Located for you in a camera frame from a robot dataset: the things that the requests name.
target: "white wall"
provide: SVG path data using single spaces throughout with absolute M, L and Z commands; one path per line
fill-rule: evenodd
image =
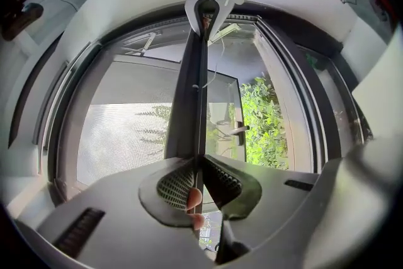
M 86 0 L 66 0 L 80 8 Z M 12 42 L 0 38 L 0 125 L 1 142 L 8 141 L 9 117 L 12 117 L 16 100 L 33 66 L 50 44 L 65 30 L 76 10 L 61 0 L 27 0 L 26 3 L 40 3 L 43 16 L 31 24 Z
M 343 43 L 341 54 L 359 82 L 375 66 L 387 46 L 379 35 L 359 17 Z
M 403 134 L 403 34 L 396 30 L 375 67 L 353 91 L 374 137 Z
M 34 91 L 30 93 L 23 111 L 17 139 L 10 149 L 9 130 L 16 103 L 32 69 L 52 42 L 65 30 L 76 13 L 74 7 L 80 8 L 86 0 L 66 1 L 73 6 L 61 0 L 27 0 L 25 3 L 40 3 L 44 8 L 43 16 L 12 42 L 5 42 L 0 38 L 1 200 L 13 216 L 25 216 L 23 220 L 30 225 L 38 224 L 46 216 L 44 212 L 50 212 L 51 209 L 48 207 L 51 204 L 49 198 L 38 197 L 39 195 L 35 198 L 39 191 L 46 193 L 46 190 L 41 189 L 47 177 L 38 176 L 38 150 L 32 144 L 32 139 L 40 105 L 55 73 L 64 62 L 62 57 L 51 60 L 35 81 Z M 35 202 L 31 203 L 35 207 L 27 210 L 28 213 L 22 213 L 23 206 L 30 200 Z

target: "door handle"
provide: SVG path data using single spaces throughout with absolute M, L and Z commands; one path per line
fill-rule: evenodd
M 250 129 L 250 126 L 245 125 L 243 127 L 232 129 L 228 134 L 229 135 L 240 135 L 241 133 Z

